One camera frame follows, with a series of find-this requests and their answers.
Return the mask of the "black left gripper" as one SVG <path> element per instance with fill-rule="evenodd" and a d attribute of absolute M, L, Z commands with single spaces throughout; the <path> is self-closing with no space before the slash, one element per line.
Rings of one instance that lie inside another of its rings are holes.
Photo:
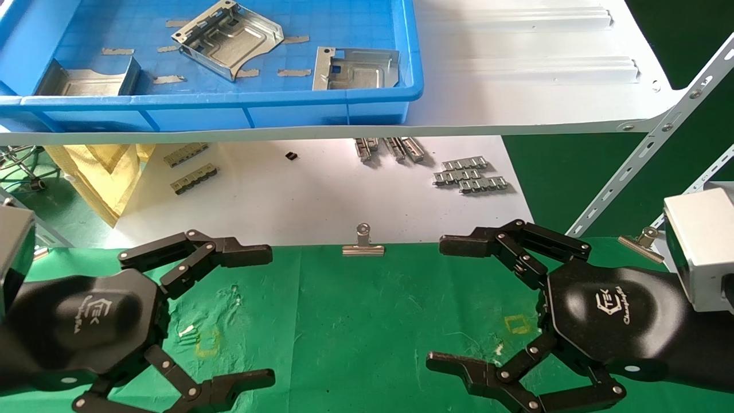
<path fill-rule="evenodd" d="M 126 270 L 107 277 L 23 284 L 9 308 L 11 395 L 65 391 L 97 380 L 74 400 L 74 411 L 149 412 L 108 394 L 150 364 L 180 393 L 165 412 L 226 412 L 241 393 L 275 384 L 273 369 L 196 383 L 160 347 L 170 321 L 167 298 L 180 298 L 217 267 L 270 264 L 271 246 L 242 246 L 235 237 L 189 230 L 125 250 L 118 261 Z M 142 274 L 174 262 L 160 277 L 160 288 Z"/>

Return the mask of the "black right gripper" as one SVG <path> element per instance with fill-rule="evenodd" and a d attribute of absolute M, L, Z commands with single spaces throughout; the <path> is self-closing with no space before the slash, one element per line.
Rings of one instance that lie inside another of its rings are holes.
<path fill-rule="evenodd" d="M 437 351 L 427 354 L 430 371 L 461 378 L 470 395 L 496 400 L 510 412 L 593 412 L 627 395 L 610 374 L 638 381 L 690 381 L 696 374 L 694 346 L 686 332 L 692 308 L 676 275 L 589 264 L 590 245 L 523 220 L 476 227 L 467 236 L 444 235 L 439 251 L 495 257 L 528 288 L 547 284 L 552 333 L 539 335 L 503 366 Z M 532 252 L 568 263 L 548 275 Z M 553 353 L 591 384 L 543 395 L 526 389 L 521 379 Z"/>

